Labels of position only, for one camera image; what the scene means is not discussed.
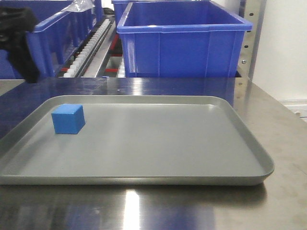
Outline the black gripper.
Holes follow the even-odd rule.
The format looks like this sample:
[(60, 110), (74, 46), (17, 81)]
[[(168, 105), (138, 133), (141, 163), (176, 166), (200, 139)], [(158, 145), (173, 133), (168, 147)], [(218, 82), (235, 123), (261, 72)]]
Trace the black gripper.
[(39, 77), (26, 40), (36, 23), (30, 8), (0, 8), (0, 48), (7, 51), (6, 59), (27, 83), (36, 83)]

